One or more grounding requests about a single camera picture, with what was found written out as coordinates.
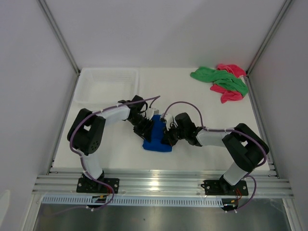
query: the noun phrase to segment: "robotic arm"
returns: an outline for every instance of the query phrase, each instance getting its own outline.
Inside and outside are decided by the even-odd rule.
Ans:
[[[143,100],[143,98],[135,96],[131,101],[122,100],[119,103],[132,103],[140,100]],[[145,105],[147,116],[143,116],[141,111]],[[68,140],[71,139],[73,131],[81,121],[91,113],[87,109],[80,110],[67,135]],[[128,120],[134,126],[134,132],[150,142],[154,125],[154,121],[151,118],[156,114],[158,114],[158,110],[147,108],[147,104],[141,102],[104,111],[87,120],[76,132],[73,138],[73,147],[83,153],[84,164],[88,172],[95,179],[103,177],[103,170],[99,166],[95,151],[101,144],[105,126],[118,121]],[[262,151],[254,142],[236,132],[231,132],[227,135],[223,132],[208,132],[202,127],[196,127],[187,113],[181,113],[174,118],[167,114],[161,118],[166,123],[164,136],[161,140],[162,144],[174,146],[178,140],[185,139],[190,145],[199,147],[207,145],[221,146],[226,147],[230,152],[234,163],[221,176],[218,184],[219,189],[214,190],[212,195],[232,195],[234,188],[241,179],[253,171],[264,158]],[[258,142],[266,154],[269,152],[268,146],[247,125],[239,124],[234,129]]]
[[[174,120],[170,129],[164,131],[163,143],[170,143],[173,146],[178,140],[185,139],[190,145],[199,147],[208,145],[226,147],[234,159],[234,163],[219,179],[219,186],[214,190],[216,195],[219,188],[221,194],[232,194],[239,181],[252,172],[264,158],[262,151],[254,142],[238,133],[229,132],[224,136],[223,132],[208,132],[202,127],[196,127],[187,113],[177,115]],[[234,130],[257,141],[266,154],[269,152],[268,146],[246,124],[239,124]]]

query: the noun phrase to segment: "blue cloth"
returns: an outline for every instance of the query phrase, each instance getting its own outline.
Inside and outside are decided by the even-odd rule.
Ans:
[[[143,148],[145,150],[167,153],[172,151],[172,147],[168,144],[162,144],[161,141],[164,137],[164,127],[166,124],[159,120],[160,115],[154,115],[152,120],[154,121],[151,142],[143,141]]]

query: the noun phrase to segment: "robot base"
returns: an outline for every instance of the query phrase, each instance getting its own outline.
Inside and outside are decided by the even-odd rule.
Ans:
[[[97,179],[101,182],[109,184],[117,194],[119,189],[119,178],[104,178],[104,173]],[[108,194],[110,193],[106,187],[103,185],[89,179],[84,174],[78,180],[76,192],[78,193],[99,193],[99,194]]]
[[[220,186],[219,180],[204,180],[201,187],[204,188],[205,194],[209,196],[236,196],[238,189],[242,196],[248,196],[248,188],[245,180],[239,181],[232,190],[225,193]]]

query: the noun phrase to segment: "pink cloth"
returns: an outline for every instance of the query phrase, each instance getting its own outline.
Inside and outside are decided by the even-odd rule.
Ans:
[[[225,103],[226,101],[238,101],[243,99],[242,94],[238,91],[226,90],[223,87],[218,86],[217,84],[214,84],[210,89],[215,92],[222,93],[222,96],[220,98],[221,103]]]
[[[235,64],[229,64],[229,65],[218,64],[217,70],[220,70],[220,71],[226,70],[229,73],[234,74],[235,77],[237,77],[237,78],[239,78],[241,76],[246,76],[246,72]]]

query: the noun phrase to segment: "gray wall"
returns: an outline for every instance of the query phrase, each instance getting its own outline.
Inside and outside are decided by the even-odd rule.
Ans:
[[[19,230],[46,167],[74,83],[35,0],[0,2],[0,193],[11,190],[1,230]]]
[[[284,0],[48,0],[81,67],[247,68]]]
[[[252,73],[274,159],[308,220],[308,1],[296,0]]]

